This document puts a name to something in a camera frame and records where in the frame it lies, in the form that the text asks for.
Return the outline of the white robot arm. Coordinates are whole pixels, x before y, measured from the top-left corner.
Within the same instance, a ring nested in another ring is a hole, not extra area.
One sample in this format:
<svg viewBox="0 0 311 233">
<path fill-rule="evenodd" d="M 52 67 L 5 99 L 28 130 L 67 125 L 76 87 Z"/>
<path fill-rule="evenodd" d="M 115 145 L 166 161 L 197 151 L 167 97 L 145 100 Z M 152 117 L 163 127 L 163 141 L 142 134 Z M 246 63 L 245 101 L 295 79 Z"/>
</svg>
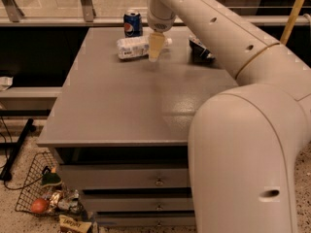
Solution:
<svg viewBox="0 0 311 233">
<path fill-rule="evenodd" d="M 178 17 L 238 86 L 208 99 L 188 139 L 198 233 L 298 233 L 294 165 L 311 139 L 311 70 L 216 0 L 148 0 L 148 24 Z"/>
</svg>

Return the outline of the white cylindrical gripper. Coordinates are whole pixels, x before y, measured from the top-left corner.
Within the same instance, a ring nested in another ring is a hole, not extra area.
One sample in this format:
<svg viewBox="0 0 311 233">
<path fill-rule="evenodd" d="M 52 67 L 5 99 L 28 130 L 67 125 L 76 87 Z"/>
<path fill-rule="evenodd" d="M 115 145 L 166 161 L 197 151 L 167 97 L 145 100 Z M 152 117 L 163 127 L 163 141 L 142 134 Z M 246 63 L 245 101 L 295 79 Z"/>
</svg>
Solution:
<svg viewBox="0 0 311 233">
<path fill-rule="evenodd" d="M 147 23 L 156 31 L 149 36 L 149 60 L 156 62 L 165 42 L 165 36 L 161 32 L 172 28 L 176 14 L 160 0 L 147 0 L 147 6 Z"/>
</svg>

